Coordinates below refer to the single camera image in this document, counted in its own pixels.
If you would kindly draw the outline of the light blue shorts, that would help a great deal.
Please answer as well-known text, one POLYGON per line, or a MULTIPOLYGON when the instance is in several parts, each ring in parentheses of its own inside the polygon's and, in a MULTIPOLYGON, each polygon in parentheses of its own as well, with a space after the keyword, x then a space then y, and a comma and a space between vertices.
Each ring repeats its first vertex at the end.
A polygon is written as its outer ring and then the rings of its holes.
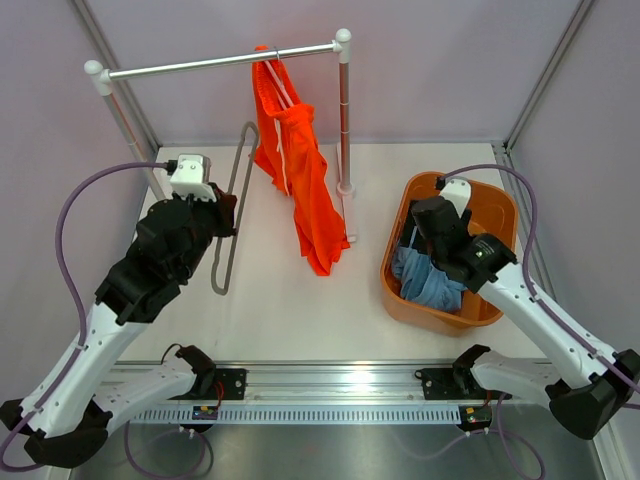
POLYGON ((443 312, 454 312, 462 306, 466 287, 437 269, 426 254, 397 247, 391 272, 400 282, 400 297, 406 301, 443 312))

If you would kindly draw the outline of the orange shorts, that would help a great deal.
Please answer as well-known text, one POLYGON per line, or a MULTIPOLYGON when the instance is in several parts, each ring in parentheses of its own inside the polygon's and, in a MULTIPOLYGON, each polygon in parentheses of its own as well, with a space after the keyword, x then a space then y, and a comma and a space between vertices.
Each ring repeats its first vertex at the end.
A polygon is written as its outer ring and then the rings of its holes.
POLYGON ((264 62, 252 64, 252 87, 260 143, 255 163, 285 194, 280 155, 276 152, 274 120, 281 122, 286 172, 293 200, 293 221, 300 255, 318 276, 328 276, 349 248, 345 222, 336 210, 326 184, 328 163, 320 153, 314 132, 315 109, 303 102, 281 60, 270 61, 292 99, 293 106, 282 110, 277 90, 264 62))

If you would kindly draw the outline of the pink clothes hanger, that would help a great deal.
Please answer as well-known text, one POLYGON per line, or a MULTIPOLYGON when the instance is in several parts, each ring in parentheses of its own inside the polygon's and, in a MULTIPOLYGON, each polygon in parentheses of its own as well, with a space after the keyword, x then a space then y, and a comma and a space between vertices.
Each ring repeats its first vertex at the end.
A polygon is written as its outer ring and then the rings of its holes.
MULTIPOLYGON (((280 79, 280 77, 278 76, 278 74, 276 73, 275 69, 273 68, 271 62, 269 60, 264 62, 264 65, 271 77, 271 81, 273 86, 275 87, 275 89, 277 90, 277 100, 278 103, 281 107, 282 110, 286 110, 287 108, 290 108, 293 106, 293 102, 292 99, 290 98, 288 92, 286 91, 286 88, 282 82, 282 80, 280 79)), ((282 172, 282 177, 283 177, 283 185, 284 185, 284 190, 285 190, 285 194, 287 196, 290 196, 290 190, 289 190, 289 182, 288 182, 288 178, 287 178, 287 172, 286 172, 286 155, 284 152, 284 147, 283 147, 283 137, 282 137, 282 127, 281 127, 281 122, 278 119, 274 120, 274 127, 275 127, 275 131, 276 131, 276 135, 277 135, 277 147, 276 147, 276 152, 280 155, 280 160, 281 160, 281 172, 282 172)))

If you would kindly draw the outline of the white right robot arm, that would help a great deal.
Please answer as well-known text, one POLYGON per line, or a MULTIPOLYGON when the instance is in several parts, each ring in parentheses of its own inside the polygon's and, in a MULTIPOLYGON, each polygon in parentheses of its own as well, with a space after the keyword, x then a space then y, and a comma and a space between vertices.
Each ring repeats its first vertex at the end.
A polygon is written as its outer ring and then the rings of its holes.
POLYGON ((582 328, 535 287, 515 253, 489 233, 468 231, 471 211, 444 196, 413 200, 410 226, 437 271, 497 307, 544 353, 547 363, 474 345, 452 364, 461 395, 506 393, 548 409, 571 434, 591 440, 639 385, 639 355, 617 351, 582 328))

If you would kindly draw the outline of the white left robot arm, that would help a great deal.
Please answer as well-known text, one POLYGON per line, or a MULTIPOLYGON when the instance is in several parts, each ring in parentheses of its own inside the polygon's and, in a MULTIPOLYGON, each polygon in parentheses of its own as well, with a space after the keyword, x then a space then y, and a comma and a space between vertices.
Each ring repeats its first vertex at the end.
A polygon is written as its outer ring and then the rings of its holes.
POLYGON ((159 201, 136 226, 125 257, 96 291, 86 336, 71 344, 29 396, 1 406, 1 420, 25 436, 38 466, 75 468, 124 423, 178 396, 200 399, 216 386, 216 366, 193 345, 146 375, 116 387, 102 381, 120 355, 185 286, 215 238, 235 235, 237 199, 215 184, 213 199, 188 195, 159 201))

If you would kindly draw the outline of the orange plastic basket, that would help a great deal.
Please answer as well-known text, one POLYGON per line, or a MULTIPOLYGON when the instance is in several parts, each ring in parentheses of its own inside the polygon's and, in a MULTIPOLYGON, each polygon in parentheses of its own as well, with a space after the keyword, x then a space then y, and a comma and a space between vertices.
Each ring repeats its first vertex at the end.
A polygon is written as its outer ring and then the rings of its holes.
MULTIPOLYGON (((401 297, 401 282, 393 275, 391 268, 392 257, 401 239, 410 203, 436 195, 438 191, 435 184, 439 175, 438 172, 420 173, 412 177, 405 186, 380 267, 382 304, 387 313, 398 322, 458 337, 475 328, 494 324, 503 317, 503 313, 479 295, 469 291, 462 295, 461 308, 452 312, 443 312, 409 302, 401 297)), ((515 248, 518 225, 515 201, 496 186, 475 180, 470 184, 469 231, 472 234, 491 233, 508 247, 515 248)))

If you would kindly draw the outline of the white metal clothes rack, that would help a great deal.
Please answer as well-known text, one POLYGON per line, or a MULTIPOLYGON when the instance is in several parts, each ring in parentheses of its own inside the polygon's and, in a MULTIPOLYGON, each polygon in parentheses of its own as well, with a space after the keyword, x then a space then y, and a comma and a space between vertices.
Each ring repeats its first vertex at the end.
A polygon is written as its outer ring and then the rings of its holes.
POLYGON ((339 183, 336 187, 342 203, 346 237, 351 243, 358 238, 355 213, 355 187, 351 181, 351 137, 350 137, 350 60, 351 32, 346 28, 339 29, 335 38, 328 43, 291 47, 284 49, 259 50, 241 55, 219 57, 176 64, 140 67, 128 70, 110 70, 96 60, 89 60, 84 65, 84 72, 91 79, 98 94, 108 106, 125 142, 129 146, 134 159, 145 162, 145 156, 138 139, 130 126, 127 117, 116 100, 114 84, 125 80, 150 76, 197 71, 207 68, 227 67, 232 65, 254 64, 267 60, 283 60, 287 58, 333 53, 339 62, 339 107, 340 107, 340 145, 337 149, 339 183))

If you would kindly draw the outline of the aluminium mounting rail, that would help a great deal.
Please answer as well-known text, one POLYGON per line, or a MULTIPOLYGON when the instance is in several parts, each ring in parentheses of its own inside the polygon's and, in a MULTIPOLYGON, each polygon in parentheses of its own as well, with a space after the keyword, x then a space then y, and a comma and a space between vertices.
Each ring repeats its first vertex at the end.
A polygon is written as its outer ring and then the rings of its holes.
POLYGON ((160 404, 223 406, 384 405, 427 401, 477 404, 479 385, 464 386, 444 361, 239 362, 219 361, 214 383, 192 394, 177 363, 119 362, 100 385, 109 407, 139 411, 160 404))

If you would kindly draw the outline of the aluminium frame post right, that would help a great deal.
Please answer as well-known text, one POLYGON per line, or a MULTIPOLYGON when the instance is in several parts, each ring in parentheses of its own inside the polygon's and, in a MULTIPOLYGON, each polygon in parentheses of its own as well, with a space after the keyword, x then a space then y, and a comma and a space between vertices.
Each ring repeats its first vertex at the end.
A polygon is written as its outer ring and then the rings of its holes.
POLYGON ((557 71, 562 66, 568 52, 596 5, 596 0, 580 0, 577 3, 567 25, 555 44, 551 55, 538 76, 533 89, 520 110, 514 125, 509 130, 509 133, 503 142, 503 148, 506 153, 510 154, 513 151, 519 138, 527 128, 539 103, 546 94, 546 91, 550 87, 557 71))

